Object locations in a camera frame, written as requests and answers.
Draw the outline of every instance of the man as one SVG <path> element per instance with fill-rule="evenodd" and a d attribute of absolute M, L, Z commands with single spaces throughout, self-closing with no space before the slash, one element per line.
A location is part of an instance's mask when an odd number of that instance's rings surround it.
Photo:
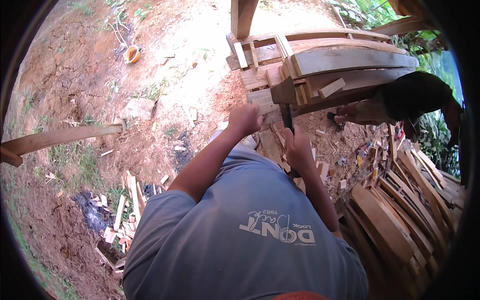
<path fill-rule="evenodd" d="M 125 265 L 128 299 L 366 298 L 365 271 L 342 239 L 308 138 L 285 129 L 308 198 L 277 164 L 237 144 L 260 129 L 257 112 L 233 109 L 227 128 L 148 200 Z"/>
<path fill-rule="evenodd" d="M 418 118 L 424 113 L 442 110 L 452 136 L 449 147 L 458 145 L 462 108 L 452 96 L 452 90 L 435 75 L 417 71 L 382 86 L 372 99 L 350 103 L 329 112 L 327 118 L 336 124 L 352 122 L 360 125 L 395 125 L 403 121 L 407 138 L 416 142 L 420 128 Z"/>

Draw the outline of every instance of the curved wooden board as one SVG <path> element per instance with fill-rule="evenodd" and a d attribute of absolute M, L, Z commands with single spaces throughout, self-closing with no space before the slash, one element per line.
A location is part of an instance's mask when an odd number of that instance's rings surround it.
<path fill-rule="evenodd" d="M 108 126 L 82 126 L 30 134 L 19 139 L 4 142 L 1 144 L 1 146 L 20 156 L 58 144 L 65 144 L 90 137 L 121 132 L 121 124 L 113 124 Z"/>

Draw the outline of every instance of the lumber pile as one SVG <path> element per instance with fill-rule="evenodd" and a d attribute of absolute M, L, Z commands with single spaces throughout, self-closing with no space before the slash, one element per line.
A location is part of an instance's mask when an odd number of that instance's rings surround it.
<path fill-rule="evenodd" d="M 352 187 L 341 229 L 359 254 L 371 288 L 387 298 L 415 299 L 447 255 L 464 188 L 421 151 L 398 150 L 389 159 L 392 164 L 371 187 Z"/>
<path fill-rule="evenodd" d="M 279 109 L 267 87 L 289 76 L 296 87 L 292 116 L 297 116 L 373 97 L 379 86 L 414 71 L 418 60 L 382 43 L 386 38 L 345 28 L 249 36 L 235 43 L 235 53 L 227 62 L 232 70 L 243 69 L 243 84 L 252 91 L 248 102 L 263 106 L 267 124 L 280 120 L 273 117 Z M 273 59 L 282 61 L 258 65 Z"/>

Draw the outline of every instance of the foot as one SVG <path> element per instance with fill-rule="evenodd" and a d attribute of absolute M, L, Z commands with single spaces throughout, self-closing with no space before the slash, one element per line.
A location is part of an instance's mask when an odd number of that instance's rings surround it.
<path fill-rule="evenodd" d="M 259 138 L 258 138 L 258 133 L 253 133 L 247 137 L 245 137 L 242 141 L 242 144 L 245 146 L 249 147 L 250 149 L 255 150 L 258 147 L 259 144 Z"/>

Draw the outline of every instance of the burnt ground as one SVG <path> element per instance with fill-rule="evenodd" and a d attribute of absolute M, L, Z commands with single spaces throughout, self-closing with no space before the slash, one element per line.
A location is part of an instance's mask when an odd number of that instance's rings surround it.
<path fill-rule="evenodd" d="M 261 1 L 251 35 L 338 26 L 330 7 L 322 0 Z M 25 155 L 19 168 L 1 166 L 3 195 L 19 245 L 40 284 L 59 299 L 124 299 L 121 277 L 93 250 L 100 242 L 109 255 L 123 256 L 102 242 L 99 231 L 111 222 L 119 195 L 128 195 L 122 190 L 121 175 L 129 170 L 142 184 L 168 188 L 173 170 L 180 172 L 228 112 L 246 103 L 240 71 L 230 71 L 225 61 L 230 55 L 225 42 L 230 32 L 228 1 L 138 0 L 123 8 L 128 30 L 120 31 L 128 45 L 142 49 L 138 62 L 123 62 L 123 47 L 104 23 L 107 18 L 112 22 L 115 8 L 105 1 L 60 0 L 20 67 L 5 121 L 3 141 L 46 130 L 109 124 L 140 93 L 156 102 L 151 120 L 130 117 L 122 136 L 43 149 Z M 138 9 L 145 13 L 144 20 L 134 16 Z M 162 66 L 164 55 L 171 53 L 175 58 Z M 200 121 L 194 128 L 182 106 L 198 109 Z M 340 132 L 331 127 L 326 113 L 311 114 L 314 120 L 310 114 L 300 116 L 294 123 L 310 137 L 317 155 L 323 155 L 318 160 L 335 170 L 327 181 L 335 201 L 345 194 L 338 190 L 339 180 L 347 179 L 351 186 L 371 168 L 368 159 L 356 165 L 356 149 L 383 132 L 354 124 Z M 316 129 L 325 136 L 316 136 Z M 174 151 L 176 145 L 186 150 Z M 100 156 L 109 150 L 114 151 Z M 339 166 L 336 161 L 342 156 L 346 163 Z M 50 181 L 45 177 L 49 173 L 55 175 Z M 166 174 L 170 178 L 161 186 Z M 91 207 L 90 192 L 105 194 L 108 208 Z"/>

